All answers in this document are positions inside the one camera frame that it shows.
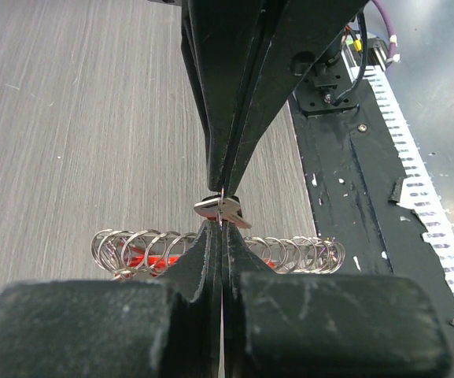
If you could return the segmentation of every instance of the red object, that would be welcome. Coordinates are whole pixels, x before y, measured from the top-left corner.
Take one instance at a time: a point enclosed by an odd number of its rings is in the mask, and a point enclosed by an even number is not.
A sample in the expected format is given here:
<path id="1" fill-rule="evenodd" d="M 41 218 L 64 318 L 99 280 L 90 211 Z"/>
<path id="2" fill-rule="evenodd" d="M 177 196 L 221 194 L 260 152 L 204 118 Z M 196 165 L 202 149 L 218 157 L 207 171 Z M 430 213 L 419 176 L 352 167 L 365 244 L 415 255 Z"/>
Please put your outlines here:
<path id="1" fill-rule="evenodd" d="M 134 247 L 132 247 L 131 249 L 134 252 L 139 254 L 138 256 L 134 256 L 131 259 L 131 262 L 129 263 L 129 266 L 131 268 L 134 268 L 134 267 L 136 267 L 136 266 L 138 266 L 139 264 L 142 263 L 142 260 L 145 258 L 145 250 L 141 250 L 139 248 L 134 248 Z M 179 258 L 180 258 L 179 255 L 169 256 L 168 260 L 167 260 L 167 266 L 166 266 L 165 259 L 162 256 L 160 256 L 160 255 L 152 255 L 152 256 L 148 256 L 148 265 L 150 267 L 152 267 L 153 270 L 157 271 L 158 273 L 161 273 L 167 267 L 169 267 L 169 266 L 173 265 L 174 263 L 176 263 Z M 264 261 L 265 261 L 265 264 L 267 264 L 272 269 L 275 268 L 275 265 L 274 265 L 274 263 L 272 261 L 269 261 L 267 258 L 264 259 Z M 154 272 L 151 272 L 150 274 L 153 277 L 158 276 L 158 274 L 156 274 Z"/>

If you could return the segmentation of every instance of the black cable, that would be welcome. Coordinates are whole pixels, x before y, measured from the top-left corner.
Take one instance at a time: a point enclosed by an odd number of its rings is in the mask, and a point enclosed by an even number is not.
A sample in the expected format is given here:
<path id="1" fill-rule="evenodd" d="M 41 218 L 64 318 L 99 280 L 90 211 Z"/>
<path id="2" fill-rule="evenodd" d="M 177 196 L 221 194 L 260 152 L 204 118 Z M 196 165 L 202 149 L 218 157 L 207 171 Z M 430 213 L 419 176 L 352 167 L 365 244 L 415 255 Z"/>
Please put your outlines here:
<path id="1" fill-rule="evenodd" d="M 353 91 L 355 91 L 358 86 L 360 85 L 363 76 L 365 75 L 365 71 L 367 69 L 367 61 L 368 61 L 368 54 L 367 54 L 367 22 L 365 20 L 365 15 L 363 10 L 358 13 L 358 25 L 360 26 L 360 34 L 361 34 L 361 63 L 360 63 L 360 71 L 358 72 L 358 76 L 356 80 L 354 80 L 354 84 L 347 90 L 342 92 L 338 97 L 336 97 L 335 101 L 331 104 L 333 106 L 339 106 L 345 100 L 345 97 Z"/>

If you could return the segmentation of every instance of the white ruler scale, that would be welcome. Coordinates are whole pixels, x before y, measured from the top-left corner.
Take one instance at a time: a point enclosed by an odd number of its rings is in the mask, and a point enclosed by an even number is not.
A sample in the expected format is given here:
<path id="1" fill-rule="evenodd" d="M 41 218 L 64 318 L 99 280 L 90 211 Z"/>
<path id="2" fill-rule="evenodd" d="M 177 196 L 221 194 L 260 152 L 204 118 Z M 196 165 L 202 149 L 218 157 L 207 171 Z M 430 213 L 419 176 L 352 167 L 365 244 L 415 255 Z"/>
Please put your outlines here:
<path id="1" fill-rule="evenodd" d="M 356 77 L 357 72 L 357 67 L 351 68 L 352 77 Z M 454 232 L 452 225 L 445 215 L 386 75 L 380 67 L 368 67 L 365 78 L 374 90 L 378 106 L 407 173 L 400 206 L 413 209 L 426 226 L 428 232 L 423 235 L 423 238 L 431 244 L 440 258 L 441 266 L 445 271 L 445 279 L 454 294 Z"/>

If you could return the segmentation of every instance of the white paint speck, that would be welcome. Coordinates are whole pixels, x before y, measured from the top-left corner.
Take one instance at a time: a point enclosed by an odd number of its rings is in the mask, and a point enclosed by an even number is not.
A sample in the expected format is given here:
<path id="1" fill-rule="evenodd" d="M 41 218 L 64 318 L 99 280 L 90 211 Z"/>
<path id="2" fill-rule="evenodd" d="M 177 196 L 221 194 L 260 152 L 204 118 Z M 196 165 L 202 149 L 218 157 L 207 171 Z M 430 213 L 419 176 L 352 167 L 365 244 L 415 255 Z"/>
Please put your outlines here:
<path id="1" fill-rule="evenodd" d="M 328 318 L 328 322 L 327 322 L 327 325 L 325 326 L 325 328 L 327 329 L 327 331 L 330 331 L 333 333 L 338 333 L 337 324 L 331 317 Z"/>
<path id="2" fill-rule="evenodd" d="M 361 272 L 360 261 L 358 260 L 358 257 L 357 256 L 353 256 L 352 259 L 356 263 L 356 267 L 358 268 L 358 270 Z"/>

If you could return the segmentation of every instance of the gray wood grain surface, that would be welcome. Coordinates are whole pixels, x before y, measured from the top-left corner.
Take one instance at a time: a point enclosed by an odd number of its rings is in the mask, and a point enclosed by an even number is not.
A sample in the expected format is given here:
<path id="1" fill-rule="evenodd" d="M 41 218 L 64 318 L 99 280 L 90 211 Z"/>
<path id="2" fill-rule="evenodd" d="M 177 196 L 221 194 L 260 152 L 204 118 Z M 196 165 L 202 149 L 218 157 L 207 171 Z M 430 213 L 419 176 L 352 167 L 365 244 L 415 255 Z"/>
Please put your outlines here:
<path id="1" fill-rule="evenodd" d="M 0 287 L 107 277 L 103 228 L 197 231 L 209 192 L 179 9 L 144 0 L 0 1 Z M 256 235 L 311 235 L 287 109 L 239 190 Z"/>

